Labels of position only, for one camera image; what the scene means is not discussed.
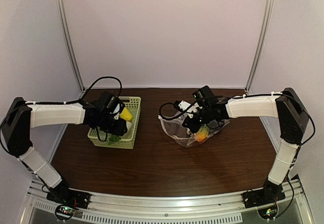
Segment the green plastic basket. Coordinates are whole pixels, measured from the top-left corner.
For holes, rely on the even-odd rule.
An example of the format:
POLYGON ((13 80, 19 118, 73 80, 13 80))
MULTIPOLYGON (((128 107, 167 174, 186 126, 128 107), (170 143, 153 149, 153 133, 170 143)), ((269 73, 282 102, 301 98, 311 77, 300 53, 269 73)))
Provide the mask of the green plastic basket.
POLYGON ((98 137, 97 130, 90 129, 88 131, 88 139, 93 143, 94 146, 120 148, 126 150, 132 150, 134 148, 141 112, 141 98, 136 96, 122 96, 120 97, 120 99, 125 104, 130 114, 133 116, 133 119, 131 120, 132 126, 130 130, 128 130, 124 136, 115 136, 106 134, 103 131, 98 131, 98 137))

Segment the yellow fake banana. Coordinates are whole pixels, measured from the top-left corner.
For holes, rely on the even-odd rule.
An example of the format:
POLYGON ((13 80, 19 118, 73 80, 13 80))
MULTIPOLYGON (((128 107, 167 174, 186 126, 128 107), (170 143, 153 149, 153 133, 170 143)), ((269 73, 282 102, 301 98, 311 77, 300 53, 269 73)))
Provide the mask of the yellow fake banana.
POLYGON ((131 122, 133 120, 133 115, 126 107, 124 107, 124 109, 121 111, 119 117, 127 122, 131 122))

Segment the green yellow fake mango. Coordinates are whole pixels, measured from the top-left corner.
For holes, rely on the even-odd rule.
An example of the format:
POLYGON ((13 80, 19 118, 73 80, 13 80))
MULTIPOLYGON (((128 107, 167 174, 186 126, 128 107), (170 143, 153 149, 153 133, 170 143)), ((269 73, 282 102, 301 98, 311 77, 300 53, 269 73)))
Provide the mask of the green yellow fake mango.
POLYGON ((118 143, 121 140, 120 136, 117 135, 110 135, 109 143, 118 143))

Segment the white fake potato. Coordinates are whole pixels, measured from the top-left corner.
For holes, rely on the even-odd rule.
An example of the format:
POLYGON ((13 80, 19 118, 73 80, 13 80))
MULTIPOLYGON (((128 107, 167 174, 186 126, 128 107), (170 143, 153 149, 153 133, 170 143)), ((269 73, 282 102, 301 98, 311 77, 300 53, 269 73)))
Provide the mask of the white fake potato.
POLYGON ((131 122, 126 121, 127 132, 131 131, 132 125, 133 124, 131 122))

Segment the clear zip top bag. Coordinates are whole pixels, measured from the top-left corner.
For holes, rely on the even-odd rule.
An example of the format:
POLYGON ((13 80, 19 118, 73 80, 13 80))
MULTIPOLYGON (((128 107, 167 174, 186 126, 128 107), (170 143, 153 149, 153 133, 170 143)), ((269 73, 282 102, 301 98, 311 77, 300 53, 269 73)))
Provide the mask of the clear zip top bag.
POLYGON ((158 115, 158 119, 160 120, 160 124, 164 133, 183 147, 192 147, 204 143, 209 138, 218 134, 230 122, 230 120, 221 120, 220 122, 213 120, 207 124, 202 124, 201 126, 209 127, 209 136, 204 142, 197 142, 195 139, 195 134, 197 132, 193 133, 189 128, 183 125, 186 119, 190 119, 187 114, 180 115, 180 112, 177 111, 173 116, 165 116, 165 118, 171 117, 176 118, 172 120, 166 120, 163 119, 160 114, 158 115))

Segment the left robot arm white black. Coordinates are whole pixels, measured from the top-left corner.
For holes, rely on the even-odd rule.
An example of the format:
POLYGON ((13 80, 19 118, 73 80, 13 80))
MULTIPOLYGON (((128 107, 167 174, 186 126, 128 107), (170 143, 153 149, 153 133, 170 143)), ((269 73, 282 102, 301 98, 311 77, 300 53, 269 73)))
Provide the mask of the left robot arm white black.
POLYGON ((124 136, 132 123, 124 117, 126 107, 116 96, 103 93, 99 99, 69 102, 25 101, 14 99, 1 122, 1 145, 11 156, 22 161, 52 191, 68 189, 58 171, 35 149, 30 130, 49 125, 88 125, 97 131, 124 136))

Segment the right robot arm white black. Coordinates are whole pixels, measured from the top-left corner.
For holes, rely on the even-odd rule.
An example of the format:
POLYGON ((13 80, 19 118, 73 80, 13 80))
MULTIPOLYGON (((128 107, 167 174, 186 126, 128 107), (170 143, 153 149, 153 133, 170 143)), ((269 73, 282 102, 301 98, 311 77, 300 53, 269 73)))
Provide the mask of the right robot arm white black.
POLYGON ((275 196, 297 159, 310 115, 292 88, 270 94, 218 97, 208 86, 197 90, 194 102, 181 101, 180 111, 187 114, 183 126, 196 133, 211 121, 241 117, 270 117, 279 120, 280 146, 263 185, 265 195, 275 196))

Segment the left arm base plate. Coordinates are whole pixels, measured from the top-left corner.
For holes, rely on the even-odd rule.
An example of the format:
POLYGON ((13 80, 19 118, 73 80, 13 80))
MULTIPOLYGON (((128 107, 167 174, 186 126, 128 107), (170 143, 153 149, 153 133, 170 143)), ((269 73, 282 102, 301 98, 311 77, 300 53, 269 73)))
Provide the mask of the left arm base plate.
POLYGON ((46 199, 69 207, 87 209, 90 193, 72 189, 50 189, 46 199))

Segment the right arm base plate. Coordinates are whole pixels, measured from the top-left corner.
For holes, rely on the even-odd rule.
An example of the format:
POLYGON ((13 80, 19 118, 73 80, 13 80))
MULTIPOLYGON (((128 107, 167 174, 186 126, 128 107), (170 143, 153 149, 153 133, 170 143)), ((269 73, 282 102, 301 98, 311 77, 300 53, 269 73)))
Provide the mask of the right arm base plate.
POLYGON ((247 190, 242 193, 242 200, 245 208, 258 207, 272 204, 286 198, 282 187, 274 189, 272 187, 261 188, 258 190, 247 190))

